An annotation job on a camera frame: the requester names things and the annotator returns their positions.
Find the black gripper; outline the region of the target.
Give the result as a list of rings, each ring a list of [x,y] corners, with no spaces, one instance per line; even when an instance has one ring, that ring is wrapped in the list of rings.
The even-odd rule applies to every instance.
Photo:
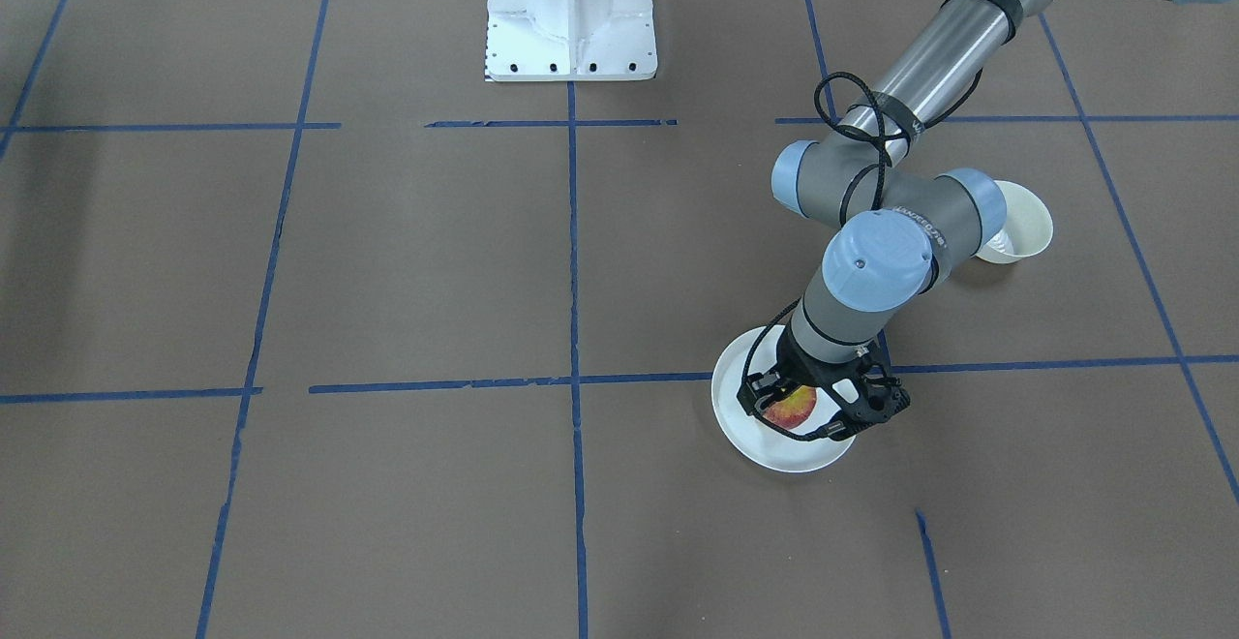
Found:
[[[851,438],[890,422],[911,405],[898,376],[887,376],[887,362],[876,342],[844,349],[839,362],[824,362],[797,343],[792,329],[777,341],[776,362],[768,372],[740,378],[738,404],[743,414],[764,419],[767,410],[797,388],[823,389],[838,405],[831,419],[833,438]]]

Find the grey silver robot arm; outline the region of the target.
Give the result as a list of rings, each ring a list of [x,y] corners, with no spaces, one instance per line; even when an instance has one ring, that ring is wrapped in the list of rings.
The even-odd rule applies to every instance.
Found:
[[[1217,4],[1230,0],[1158,0]],[[917,295],[947,281],[1009,220],[999,185],[975,168],[907,175],[900,163],[957,111],[987,58],[1053,0],[944,0],[875,85],[850,73],[857,102],[831,135],[792,142],[771,168],[771,193],[794,214],[833,227],[820,267],[771,322],[774,362],[740,375],[738,404],[794,441],[845,441],[909,406],[881,360],[877,336]]]

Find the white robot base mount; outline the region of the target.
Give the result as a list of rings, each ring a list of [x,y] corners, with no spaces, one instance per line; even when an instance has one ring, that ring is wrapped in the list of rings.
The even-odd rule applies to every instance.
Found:
[[[650,80],[658,69],[653,0],[487,0],[488,80]]]

